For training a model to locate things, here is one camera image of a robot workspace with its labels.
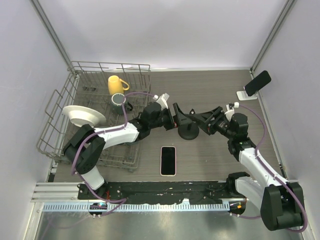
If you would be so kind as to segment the black case phone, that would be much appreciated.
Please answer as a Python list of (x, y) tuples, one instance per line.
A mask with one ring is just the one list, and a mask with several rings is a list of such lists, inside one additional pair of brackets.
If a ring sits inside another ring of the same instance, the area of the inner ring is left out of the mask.
[(271, 76), (268, 71), (264, 70), (254, 79), (252, 79), (247, 85), (244, 86), (246, 94), (251, 97), (256, 94), (259, 90), (265, 87), (271, 82)]

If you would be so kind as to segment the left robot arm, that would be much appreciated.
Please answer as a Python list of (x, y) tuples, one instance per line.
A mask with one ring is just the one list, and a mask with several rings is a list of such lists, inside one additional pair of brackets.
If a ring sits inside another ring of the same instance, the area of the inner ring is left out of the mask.
[(176, 103), (173, 106), (175, 115), (169, 108), (150, 102), (137, 117), (122, 125), (96, 129), (89, 124), (83, 125), (62, 150), (72, 163), (71, 173), (81, 177), (93, 198), (105, 199), (108, 183), (97, 168), (102, 151), (120, 144), (139, 142), (155, 128), (164, 127), (168, 131), (192, 123)]

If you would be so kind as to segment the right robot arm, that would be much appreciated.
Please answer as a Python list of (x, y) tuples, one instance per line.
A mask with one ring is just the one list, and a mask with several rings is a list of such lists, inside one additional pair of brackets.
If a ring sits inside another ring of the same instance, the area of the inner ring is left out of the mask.
[(303, 189), (275, 171), (263, 158), (259, 145), (248, 136), (248, 117), (239, 112), (227, 116), (221, 107), (211, 112), (190, 112), (189, 118), (208, 135), (220, 133), (228, 139), (228, 150), (252, 176), (241, 176), (226, 184), (233, 198), (240, 194), (259, 209), (265, 227), (270, 231), (287, 229), (301, 233), (308, 226)]

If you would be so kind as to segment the black clamp phone stand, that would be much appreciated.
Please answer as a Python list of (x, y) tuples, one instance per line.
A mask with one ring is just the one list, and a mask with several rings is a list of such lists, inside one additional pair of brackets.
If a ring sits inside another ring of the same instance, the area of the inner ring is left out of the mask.
[(199, 135), (199, 127), (195, 122), (178, 127), (179, 136), (187, 141), (194, 140)]

